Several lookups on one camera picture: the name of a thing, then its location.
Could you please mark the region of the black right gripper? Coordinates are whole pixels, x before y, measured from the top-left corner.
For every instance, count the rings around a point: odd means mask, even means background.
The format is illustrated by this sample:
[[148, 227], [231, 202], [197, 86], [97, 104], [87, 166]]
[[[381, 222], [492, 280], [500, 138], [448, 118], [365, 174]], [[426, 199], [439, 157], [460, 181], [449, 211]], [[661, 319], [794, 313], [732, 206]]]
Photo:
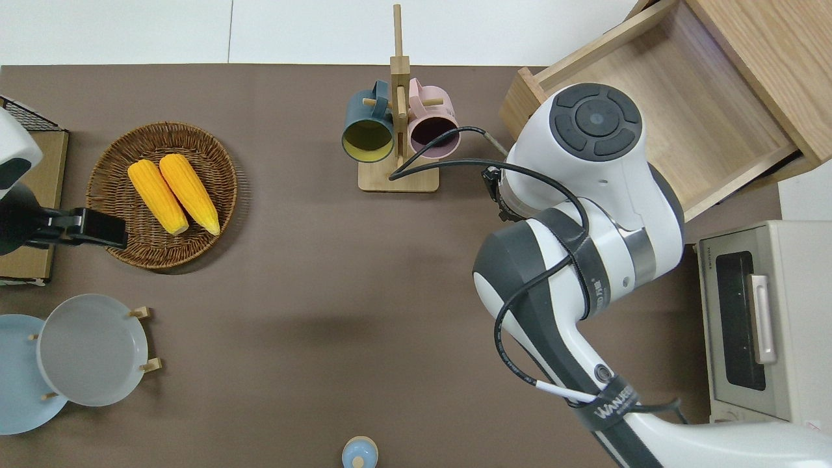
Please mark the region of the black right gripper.
[[488, 166], [482, 170], [482, 180], [484, 180], [491, 201], [495, 202], [499, 208], [499, 218], [503, 222], [520, 222], [521, 217], [508, 207], [507, 202], [501, 195], [502, 170], [496, 168], [496, 166]]

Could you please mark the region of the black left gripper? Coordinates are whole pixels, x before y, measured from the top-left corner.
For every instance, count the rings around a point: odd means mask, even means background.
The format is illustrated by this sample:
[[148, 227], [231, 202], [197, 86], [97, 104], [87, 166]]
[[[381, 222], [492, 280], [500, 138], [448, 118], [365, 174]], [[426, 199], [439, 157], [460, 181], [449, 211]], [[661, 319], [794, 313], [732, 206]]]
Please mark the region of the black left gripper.
[[88, 207], [66, 210], [47, 209], [36, 219], [35, 229], [27, 236], [29, 248], [80, 246], [91, 244], [123, 250], [129, 235], [127, 222]]

